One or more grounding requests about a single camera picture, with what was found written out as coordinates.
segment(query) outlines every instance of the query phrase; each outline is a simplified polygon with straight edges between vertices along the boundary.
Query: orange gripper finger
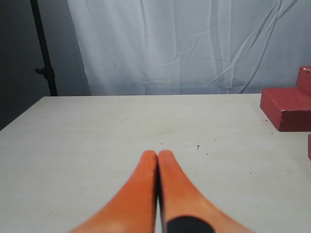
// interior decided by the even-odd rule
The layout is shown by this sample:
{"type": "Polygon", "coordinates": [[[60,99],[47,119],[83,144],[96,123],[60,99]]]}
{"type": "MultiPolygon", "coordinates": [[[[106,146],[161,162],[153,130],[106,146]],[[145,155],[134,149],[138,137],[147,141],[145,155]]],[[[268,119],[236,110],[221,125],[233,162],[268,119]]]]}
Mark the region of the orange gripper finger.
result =
{"type": "Polygon", "coordinates": [[[173,153],[158,156],[160,208],[164,233],[250,233],[207,200],[187,178],[173,153]]]}
{"type": "Polygon", "coordinates": [[[153,233],[157,155],[143,153],[132,176],[113,199],[71,233],[153,233]]]}

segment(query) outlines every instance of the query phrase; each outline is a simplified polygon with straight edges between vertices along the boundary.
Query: red wooden block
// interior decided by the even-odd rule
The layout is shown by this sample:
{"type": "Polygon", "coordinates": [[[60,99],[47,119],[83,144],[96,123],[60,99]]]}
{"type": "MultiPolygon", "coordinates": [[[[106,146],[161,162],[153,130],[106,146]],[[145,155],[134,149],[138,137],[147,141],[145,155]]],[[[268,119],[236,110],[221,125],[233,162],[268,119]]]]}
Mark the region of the red wooden block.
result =
{"type": "Polygon", "coordinates": [[[309,67],[300,67],[297,86],[311,95],[311,66],[309,67]]]}
{"type": "Polygon", "coordinates": [[[311,160],[311,134],[308,136],[308,156],[309,159],[311,160]]]}
{"type": "Polygon", "coordinates": [[[311,95],[297,87],[263,89],[260,107],[279,131],[311,131],[311,95]]]}

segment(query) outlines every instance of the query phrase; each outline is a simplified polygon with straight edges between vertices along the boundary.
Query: white curtain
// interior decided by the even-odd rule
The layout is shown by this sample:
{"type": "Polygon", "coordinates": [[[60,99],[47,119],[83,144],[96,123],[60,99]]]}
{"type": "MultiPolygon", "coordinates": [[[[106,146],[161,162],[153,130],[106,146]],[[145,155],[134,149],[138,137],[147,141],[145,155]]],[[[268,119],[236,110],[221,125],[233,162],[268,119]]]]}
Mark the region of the white curtain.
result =
{"type": "Polygon", "coordinates": [[[311,64],[311,0],[68,0],[93,95],[260,92],[311,64]]]}

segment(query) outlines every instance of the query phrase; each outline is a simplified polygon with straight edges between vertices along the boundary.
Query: table surface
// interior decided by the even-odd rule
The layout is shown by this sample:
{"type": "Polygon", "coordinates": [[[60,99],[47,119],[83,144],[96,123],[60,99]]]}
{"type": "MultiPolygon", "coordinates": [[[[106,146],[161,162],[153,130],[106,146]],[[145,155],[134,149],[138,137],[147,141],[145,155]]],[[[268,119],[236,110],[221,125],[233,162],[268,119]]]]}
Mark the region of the table surface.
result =
{"type": "Polygon", "coordinates": [[[0,132],[0,231],[66,232],[116,194],[144,150],[170,149],[198,189],[247,227],[310,232],[308,133],[278,132],[259,102],[45,97],[0,132]]]}

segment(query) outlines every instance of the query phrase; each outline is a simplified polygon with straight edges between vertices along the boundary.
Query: black stand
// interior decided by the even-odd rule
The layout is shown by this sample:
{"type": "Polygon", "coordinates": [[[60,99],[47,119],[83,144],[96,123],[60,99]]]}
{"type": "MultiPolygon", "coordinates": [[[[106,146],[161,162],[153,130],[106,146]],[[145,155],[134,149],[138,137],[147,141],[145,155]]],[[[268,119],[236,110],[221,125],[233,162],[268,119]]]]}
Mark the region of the black stand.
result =
{"type": "Polygon", "coordinates": [[[30,4],[33,10],[33,15],[35,19],[35,27],[37,29],[37,34],[38,34],[39,43],[40,43],[41,52],[42,52],[43,61],[44,61],[44,67],[42,69],[35,69],[35,71],[37,74],[43,75],[43,77],[48,81],[50,95],[58,96],[57,89],[56,89],[56,83],[55,83],[55,74],[54,74],[54,70],[52,68],[51,61],[50,61],[47,42],[45,40],[38,2],[37,0],[30,0],[30,4]]]}

